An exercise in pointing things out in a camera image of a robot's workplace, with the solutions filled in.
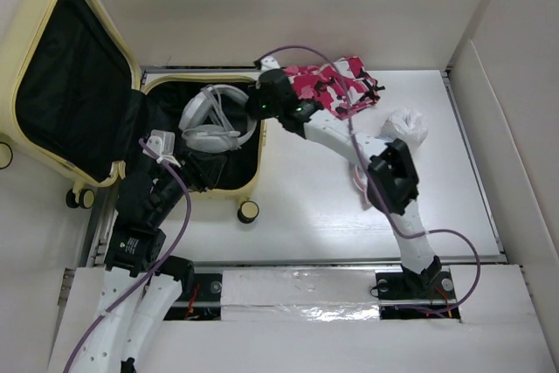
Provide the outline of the yellow hard-shell suitcase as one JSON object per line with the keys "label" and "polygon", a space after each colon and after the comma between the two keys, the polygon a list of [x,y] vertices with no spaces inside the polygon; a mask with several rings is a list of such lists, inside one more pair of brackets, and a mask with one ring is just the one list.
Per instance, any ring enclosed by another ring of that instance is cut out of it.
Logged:
{"label": "yellow hard-shell suitcase", "polygon": [[[88,209],[95,190],[135,172],[158,169],[143,154],[152,130],[175,134],[174,155],[186,146],[183,109],[204,86],[226,84],[248,95],[253,79],[177,74],[142,83],[141,68],[97,0],[23,0],[1,46],[1,131],[28,155],[69,178],[70,208]],[[246,131],[245,106],[223,97],[233,127]],[[234,198],[238,219],[259,207],[250,195],[259,175],[261,121],[241,149],[224,153],[217,187],[186,196]]]}

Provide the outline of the silver aluminium rail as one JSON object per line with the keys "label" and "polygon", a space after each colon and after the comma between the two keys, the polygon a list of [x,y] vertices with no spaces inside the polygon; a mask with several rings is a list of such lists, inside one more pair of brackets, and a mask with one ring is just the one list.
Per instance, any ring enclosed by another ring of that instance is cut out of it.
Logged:
{"label": "silver aluminium rail", "polygon": [[[450,257],[440,258],[443,266],[453,266],[453,265],[475,265],[474,256],[451,259]],[[481,265],[508,265],[506,255],[500,254],[498,256],[482,256],[480,257]],[[101,265],[99,258],[95,259],[90,267],[98,267]],[[196,261],[194,262],[195,267],[200,268],[272,268],[272,267],[373,267],[373,266],[395,266],[400,267],[401,261],[396,259],[356,259],[356,260],[316,260],[316,261]]]}

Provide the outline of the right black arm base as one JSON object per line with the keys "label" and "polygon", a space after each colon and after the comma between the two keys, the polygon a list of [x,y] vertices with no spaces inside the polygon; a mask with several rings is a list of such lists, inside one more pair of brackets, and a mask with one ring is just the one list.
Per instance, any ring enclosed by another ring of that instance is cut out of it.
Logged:
{"label": "right black arm base", "polygon": [[449,270],[439,273],[426,291],[411,291],[400,272],[376,272],[375,281],[369,293],[378,299],[381,320],[460,319]]}

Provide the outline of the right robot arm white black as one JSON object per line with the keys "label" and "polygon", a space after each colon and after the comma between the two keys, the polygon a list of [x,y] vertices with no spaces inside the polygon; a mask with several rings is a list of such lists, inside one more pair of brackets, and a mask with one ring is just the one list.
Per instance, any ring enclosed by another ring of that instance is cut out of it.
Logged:
{"label": "right robot arm white black", "polygon": [[302,100],[286,73],[262,70],[245,105],[255,120],[276,119],[287,131],[334,151],[368,177],[369,202],[383,212],[401,256],[401,288],[423,299],[436,287],[442,264],[432,250],[418,209],[418,173],[405,142],[384,142],[353,131],[317,100]]}

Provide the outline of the white plastic bag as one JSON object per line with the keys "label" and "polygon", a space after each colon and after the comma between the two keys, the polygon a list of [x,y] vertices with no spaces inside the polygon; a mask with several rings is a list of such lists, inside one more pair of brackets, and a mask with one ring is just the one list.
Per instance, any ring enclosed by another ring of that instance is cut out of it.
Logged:
{"label": "white plastic bag", "polygon": [[413,107],[401,107],[390,114],[381,127],[378,138],[385,141],[404,141],[411,148],[419,148],[429,133],[426,119]]}

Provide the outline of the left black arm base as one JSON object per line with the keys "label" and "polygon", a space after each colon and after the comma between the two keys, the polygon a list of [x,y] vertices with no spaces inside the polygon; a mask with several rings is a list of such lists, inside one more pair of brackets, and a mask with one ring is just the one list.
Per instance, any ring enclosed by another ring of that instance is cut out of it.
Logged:
{"label": "left black arm base", "polygon": [[189,289],[166,313],[165,321],[219,321],[223,274],[196,273]]}

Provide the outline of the white over-ear headphones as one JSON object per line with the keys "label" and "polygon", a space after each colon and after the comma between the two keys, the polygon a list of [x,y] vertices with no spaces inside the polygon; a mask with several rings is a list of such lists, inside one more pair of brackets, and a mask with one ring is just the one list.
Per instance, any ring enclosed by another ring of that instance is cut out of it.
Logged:
{"label": "white over-ear headphones", "polygon": [[198,152],[220,154],[241,149],[257,128],[257,121],[246,116],[246,131],[241,134],[225,114],[223,97],[245,106],[249,97],[241,89],[226,85],[204,86],[183,109],[178,127],[186,146]]}

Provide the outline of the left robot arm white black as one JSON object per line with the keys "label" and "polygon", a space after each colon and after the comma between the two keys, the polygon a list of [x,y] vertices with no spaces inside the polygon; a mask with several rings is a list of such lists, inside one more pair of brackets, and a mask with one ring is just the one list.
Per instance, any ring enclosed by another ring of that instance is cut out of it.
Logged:
{"label": "left robot arm white black", "polygon": [[191,153],[177,161],[161,157],[157,164],[122,181],[94,323],[67,371],[136,372],[164,320],[215,320],[220,314],[221,274],[196,273],[191,260],[164,251],[160,226],[187,188],[213,186],[221,164]]}

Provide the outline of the pink camouflage clothing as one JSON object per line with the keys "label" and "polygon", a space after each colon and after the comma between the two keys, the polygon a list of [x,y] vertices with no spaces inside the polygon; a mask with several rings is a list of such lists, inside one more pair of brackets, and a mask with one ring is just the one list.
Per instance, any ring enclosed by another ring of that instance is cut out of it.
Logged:
{"label": "pink camouflage clothing", "polygon": [[340,120],[373,107],[385,89],[356,56],[338,59],[333,65],[289,66],[284,71],[301,99],[319,101]]}

